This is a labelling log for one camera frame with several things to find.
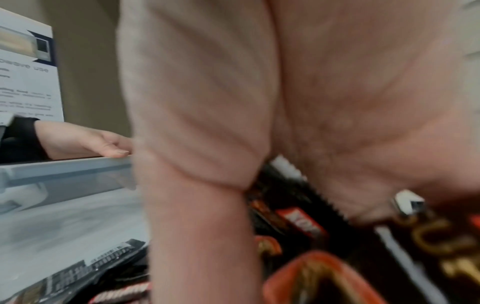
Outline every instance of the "black sleeve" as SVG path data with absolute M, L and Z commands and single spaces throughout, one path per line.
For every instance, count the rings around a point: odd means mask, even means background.
M 36 118 L 15 117 L 0 142 L 0 164 L 48 160 L 35 132 Z

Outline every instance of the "hand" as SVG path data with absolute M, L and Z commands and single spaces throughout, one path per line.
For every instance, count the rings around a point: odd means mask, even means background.
M 48 157 L 55 160 L 94 156 L 125 157 L 132 152 L 130 138 L 64 122 L 38 120 L 35 131 Z
M 388 216 L 404 188 L 429 202 L 479 191 L 454 10 L 124 1 L 119 54 L 156 300 L 260 302 L 242 191 L 271 147 L 357 222 Z

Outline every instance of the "poster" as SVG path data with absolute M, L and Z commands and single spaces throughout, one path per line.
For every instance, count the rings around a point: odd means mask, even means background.
M 0 112 L 64 121 L 52 28 L 3 9 Z

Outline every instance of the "white paper sign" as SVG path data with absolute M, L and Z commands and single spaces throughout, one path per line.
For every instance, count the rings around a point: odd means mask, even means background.
M 3 9 L 0 112 L 64 121 L 52 27 Z

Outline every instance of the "fingernail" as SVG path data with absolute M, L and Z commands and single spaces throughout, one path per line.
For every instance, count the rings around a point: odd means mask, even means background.
M 122 149 L 116 149 L 115 152 L 117 154 L 129 154 L 130 152 L 127 150 L 122 150 Z

